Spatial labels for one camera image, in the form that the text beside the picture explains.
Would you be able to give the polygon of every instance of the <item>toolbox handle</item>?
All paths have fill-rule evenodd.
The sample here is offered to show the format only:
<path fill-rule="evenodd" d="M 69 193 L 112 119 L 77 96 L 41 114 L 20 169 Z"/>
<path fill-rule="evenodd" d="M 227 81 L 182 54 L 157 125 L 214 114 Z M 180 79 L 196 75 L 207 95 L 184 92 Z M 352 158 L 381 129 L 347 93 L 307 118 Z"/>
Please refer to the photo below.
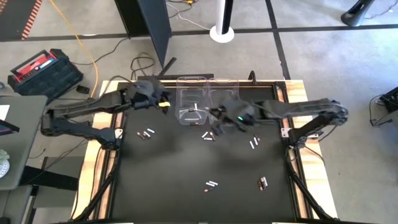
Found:
<path fill-rule="evenodd" d="M 44 54 L 46 57 L 50 56 L 50 54 L 46 51 L 46 50 L 42 50 L 41 52 L 33 55 L 31 58 L 29 58 L 28 60 L 26 60 L 25 62 L 22 62 L 21 64 L 19 64 L 17 67 L 13 68 L 10 70 L 10 72 L 12 72 L 14 75 L 21 75 L 18 72 L 18 69 L 20 69 L 21 67 L 27 65 L 29 62 L 31 62 L 33 59 L 37 58 L 38 56 Z"/>

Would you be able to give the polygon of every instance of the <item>wooden table frame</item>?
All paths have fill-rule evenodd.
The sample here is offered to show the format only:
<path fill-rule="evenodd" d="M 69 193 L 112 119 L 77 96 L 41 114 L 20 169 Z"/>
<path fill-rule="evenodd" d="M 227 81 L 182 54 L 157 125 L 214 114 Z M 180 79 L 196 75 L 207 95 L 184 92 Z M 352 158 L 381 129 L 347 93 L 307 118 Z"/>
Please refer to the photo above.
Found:
<path fill-rule="evenodd" d="M 105 86 L 109 81 L 103 81 L 100 95 L 103 94 Z M 106 92 L 114 91 L 118 89 L 119 82 L 125 81 L 112 81 L 109 84 L 109 87 Z M 165 80 L 162 81 L 164 83 L 175 82 L 175 80 Z M 239 80 L 239 82 L 251 82 L 250 80 Z M 290 103 L 308 101 L 307 94 L 305 93 L 304 84 L 302 80 L 258 80 L 257 82 L 284 82 L 285 88 L 287 92 L 288 101 Z M 284 101 L 282 89 L 278 88 L 278 96 L 280 101 Z M 94 116 L 93 127 L 94 128 L 107 128 L 111 126 L 112 123 L 112 115 L 107 113 L 96 113 Z M 299 128 L 311 121 L 311 116 L 302 116 L 293 119 L 294 127 Z M 116 117 L 115 127 L 120 127 L 122 121 L 122 114 L 119 113 Z M 288 120 L 285 119 L 284 127 L 289 127 Z M 313 149 L 315 152 L 321 154 L 320 146 L 317 140 L 308 140 L 307 146 Z M 98 185 L 101 180 L 101 173 L 104 167 L 104 156 L 105 151 L 99 150 L 100 144 L 97 141 L 90 141 L 87 146 L 85 159 L 83 162 L 83 168 L 81 170 L 81 176 L 79 179 L 79 194 L 78 194 L 78 203 L 75 206 L 76 212 L 74 218 L 79 216 L 79 214 L 83 211 L 83 209 L 89 204 L 91 198 L 95 195 L 98 190 Z M 106 174 L 109 173 L 114 161 L 114 153 L 110 152 L 108 166 L 106 167 Z M 290 157 L 294 158 L 293 152 L 290 153 Z M 312 152 L 304 149 L 300 150 L 300 157 L 302 161 L 303 173 L 305 175 L 305 181 L 307 184 L 307 188 L 315 198 L 315 200 L 319 203 L 319 205 L 327 212 L 327 214 L 332 217 L 337 217 L 336 208 L 333 201 L 333 197 L 331 194 L 328 177 L 326 174 L 325 166 L 321 159 L 319 159 Z M 297 171 L 298 164 L 294 162 L 294 169 Z M 305 202 L 303 199 L 303 195 L 300 189 L 295 186 L 295 191 L 297 194 L 298 207 L 300 209 L 300 215 L 302 218 L 308 218 Z M 110 191 L 109 187 L 103 195 L 101 200 L 101 205 L 99 210 L 97 211 L 98 218 L 106 217 L 106 208 L 108 205 Z M 312 211 L 312 215 L 314 218 L 317 215 Z"/>

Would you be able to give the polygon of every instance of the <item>black mat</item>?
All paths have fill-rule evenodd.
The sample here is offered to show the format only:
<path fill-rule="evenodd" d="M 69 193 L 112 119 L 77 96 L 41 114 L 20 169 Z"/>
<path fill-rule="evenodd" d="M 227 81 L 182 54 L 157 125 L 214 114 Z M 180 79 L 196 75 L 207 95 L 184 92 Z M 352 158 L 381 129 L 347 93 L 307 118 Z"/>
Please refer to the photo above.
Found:
<path fill-rule="evenodd" d="M 8 0 L 0 14 L 0 41 L 21 40 L 36 0 Z"/>
<path fill-rule="evenodd" d="M 272 88 L 241 88 L 243 99 L 273 99 Z M 129 111 L 111 218 L 117 222 L 289 222 L 292 201 L 279 125 L 235 129 L 204 141 L 210 126 L 182 126 L 174 110 Z M 151 128 L 151 140 L 136 133 Z M 251 149 L 256 133 L 261 141 Z M 256 180 L 265 176 L 261 192 Z M 206 181 L 219 185 L 204 193 Z"/>

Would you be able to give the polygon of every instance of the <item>yellow cable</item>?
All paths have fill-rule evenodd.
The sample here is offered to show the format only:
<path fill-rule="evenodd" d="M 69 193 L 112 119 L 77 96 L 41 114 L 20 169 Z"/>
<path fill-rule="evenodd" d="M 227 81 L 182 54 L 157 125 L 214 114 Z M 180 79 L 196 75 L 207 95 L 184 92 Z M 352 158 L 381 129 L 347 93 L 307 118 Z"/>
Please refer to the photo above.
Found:
<path fill-rule="evenodd" d="M 76 37 L 76 40 L 79 42 L 80 47 L 85 51 L 85 53 L 89 56 L 90 60 L 93 62 L 94 68 L 95 68 L 95 85 L 93 88 L 93 91 L 91 92 L 90 97 L 93 98 L 94 94 L 95 94 L 95 90 L 97 89 L 97 85 L 98 85 L 98 68 L 97 65 L 95 64 L 95 61 L 93 59 L 93 56 L 91 56 L 90 52 L 87 50 L 87 48 L 85 47 L 85 45 L 80 41 L 78 34 L 75 30 L 75 28 L 73 28 L 73 26 L 70 24 L 70 22 L 68 21 L 68 19 L 63 15 L 63 13 L 61 12 L 61 10 L 57 7 L 57 5 L 53 2 L 53 0 L 50 0 L 52 6 L 54 6 L 54 8 L 58 11 L 58 13 L 62 16 L 63 20 L 65 20 L 65 22 L 68 24 L 68 27 L 70 28 L 70 30 L 73 32 L 73 34 Z"/>

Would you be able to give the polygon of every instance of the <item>wooden plank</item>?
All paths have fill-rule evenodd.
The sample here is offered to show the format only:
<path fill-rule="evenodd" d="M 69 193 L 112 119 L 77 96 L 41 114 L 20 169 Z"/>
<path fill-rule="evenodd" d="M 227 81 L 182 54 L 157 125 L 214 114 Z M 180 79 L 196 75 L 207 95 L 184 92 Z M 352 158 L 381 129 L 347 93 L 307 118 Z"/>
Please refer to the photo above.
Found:
<path fill-rule="evenodd" d="M 106 92 L 117 90 L 119 82 L 126 82 L 126 81 L 112 81 L 109 85 L 109 88 Z M 164 83 L 172 83 L 175 80 L 164 80 Z M 239 80 L 239 82 L 251 82 L 250 80 Z M 302 80 L 258 80 L 258 82 L 286 82 L 287 93 L 289 97 L 289 102 L 300 102 L 300 101 L 307 101 L 307 95 L 305 93 L 304 84 Z M 104 91 L 105 86 L 108 84 L 108 81 L 104 81 L 102 84 L 101 92 Z M 98 128 L 109 127 L 111 124 L 112 116 L 110 114 L 104 115 L 103 113 L 98 113 L 94 117 L 93 126 Z M 307 122 L 312 119 L 311 116 L 303 116 L 299 118 L 294 118 L 294 126 L 296 128 L 303 126 Z M 121 122 L 121 115 L 118 115 L 117 124 L 120 125 Z M 75 217 L 81 213 L 81 211 L 87 206 L 88 202 L 90 201 L 90 191 L 91 185 L 93 183 L 93 171 L 94 171 L 94 163 L 96 159 L 96 153 L 98 152 L 99 144 L 96 141 L 89 142 L 86 151 L 86 157 L 83 164 L 83 169 L 80 178 L 80 185 L 79 185 L 79 200 L 78 200 L 78 207 L 76 210 Z M 307 141 L 307 146 L 313 149 L 314 151 L 320 153 L 319 144 L 317 141 Z M 305 178 L 307 181 L 307 187 L 309 191 L 313 194 L 317 202 L 323 207 L 323 209 L 331 216 L 337 217 L 336 208 L 333 201 L 333 197 L 331 195 L 331 190 L 329 186 L 328 177 L 326 174 L 325 166 L 323 165 L 322 160 L 320 160 L 316 155 L 313 155 L 310 151 L 302 149 L 300 151 L 300 155 L 303 161 L 303 169 L 305 173 Z M 96 177 L 95 177 L 95 184 L 98 183 L 100 179 L 101 173 L 101 165 L 97 166 Z M 113 165 L 113 159 L 108 162 L 108 170 Z M 301 212 L 302 217 L 307 217 L 305 212 L 305 206 L 303 202 L 303 196 L 301 191 L 296 186 L 298 204 Z M 103 200 L 101 202 L 99 217 L 105 218 L 106 207 L 108 204 L 109 199 L 109 188 L 105 192 L 103 196 Z"/>

